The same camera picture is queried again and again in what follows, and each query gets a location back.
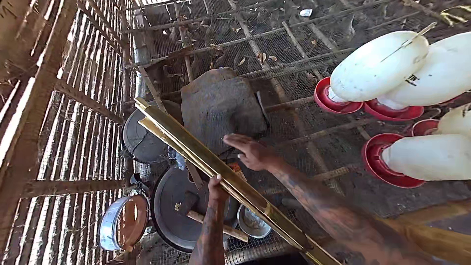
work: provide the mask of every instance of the silver bowl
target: silver bowl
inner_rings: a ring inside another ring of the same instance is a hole
[[[240,205],[237,220],[242,231],[254,238],[264,238],[271,232],[271,227],[244,205]]]

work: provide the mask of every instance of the tattooed arm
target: tattooed arm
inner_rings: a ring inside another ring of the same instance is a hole
[[[272,173],[325,231],[351,250],[361,252],[368,264],[434,264],[392,228],[277,157],[272,147],[237,134],[226,135],[224,142],[244,153],[239,158],[248,168]]]
[[[224,205],[229,195],[219,185],[221,175],[211,178],[208,184],[209,201],[203,229],[191,254],[189,265],[224,265],[222,225]]]

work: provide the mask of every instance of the hand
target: hand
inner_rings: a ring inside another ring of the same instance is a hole
[[[229,194],[222,188],[220,182],[222,181],[221,174],[212,177],[208,183],[209,199],[214,199],[220,202],[226,202]]]
[[[223,141],[243,152],[238,157],[249,169],[260,171],[268,170],[283,163],[283,159],[275,154],[275,149],[254,141],[252,138],[240,134],[228,134]]]

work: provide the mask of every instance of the bamboo pole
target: bamboo pole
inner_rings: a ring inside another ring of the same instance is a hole
[[[136,99],[136,106],[146,118],[139,123],[154,133],[162,141],[172,146],[208,176],[223,176],[221,185],[238,201],[243,203],[263,221],[268,223],[282,238],[293,247],[305,252],[319,265],[339,265],[330,254],[311,238],[307,237],[295,224],[275,206],[261,196],[252,186],[235,174],[232,169],[214,155],[207,147],[192,136],[174,118],[150,106],[143,99]]]

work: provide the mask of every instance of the bamboo slat wall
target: bamboo slat wall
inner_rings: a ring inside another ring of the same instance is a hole
[[[119,0],[0,0],[0,260],[105,264],[122,196]]]

